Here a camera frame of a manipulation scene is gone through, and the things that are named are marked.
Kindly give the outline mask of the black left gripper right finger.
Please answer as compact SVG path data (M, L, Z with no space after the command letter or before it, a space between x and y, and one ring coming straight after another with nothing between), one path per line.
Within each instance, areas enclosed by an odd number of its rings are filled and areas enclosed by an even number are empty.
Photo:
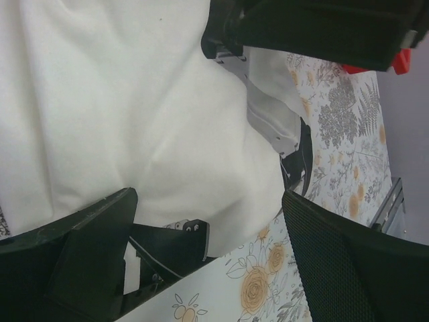
M427 321L428 246L286 191L284 219L313 321Z

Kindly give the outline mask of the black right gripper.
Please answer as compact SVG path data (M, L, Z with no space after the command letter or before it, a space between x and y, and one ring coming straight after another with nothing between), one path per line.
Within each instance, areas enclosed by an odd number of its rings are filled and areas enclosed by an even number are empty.
M386 71L427 32L427 1L211 1L201 46L208 59L255 47Z

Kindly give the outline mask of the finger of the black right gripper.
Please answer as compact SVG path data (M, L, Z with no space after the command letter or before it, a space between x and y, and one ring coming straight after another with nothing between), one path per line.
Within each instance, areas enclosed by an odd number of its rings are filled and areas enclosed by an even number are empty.
M182 229L134 224L129 241L160 278L184 278L207 263L209 235L210 225L195 219Z

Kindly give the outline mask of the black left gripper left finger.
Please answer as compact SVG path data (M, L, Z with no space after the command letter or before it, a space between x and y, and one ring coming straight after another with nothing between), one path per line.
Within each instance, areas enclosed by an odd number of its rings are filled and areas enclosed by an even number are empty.
M126 188L74 214L1 240L2 321L115 321L137 208Z

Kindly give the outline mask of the white t shirt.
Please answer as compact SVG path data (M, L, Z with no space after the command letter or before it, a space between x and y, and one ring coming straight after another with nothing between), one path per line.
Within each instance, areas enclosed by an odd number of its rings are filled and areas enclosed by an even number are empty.
M1 2L1 210L18 235L114 192L135 221L210 225L222 256L264 229L280 158L241 80L204 57L208 1Z

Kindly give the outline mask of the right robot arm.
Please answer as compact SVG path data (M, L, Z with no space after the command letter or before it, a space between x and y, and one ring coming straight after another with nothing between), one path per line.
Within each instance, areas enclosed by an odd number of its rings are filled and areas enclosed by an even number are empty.
M127 1L138 35L131 151L146 251L127 246L126 277L181 278L264 237L284 189L312 166L310 130L286 53L249 49L232 74L207 60L199 39L220 1Z

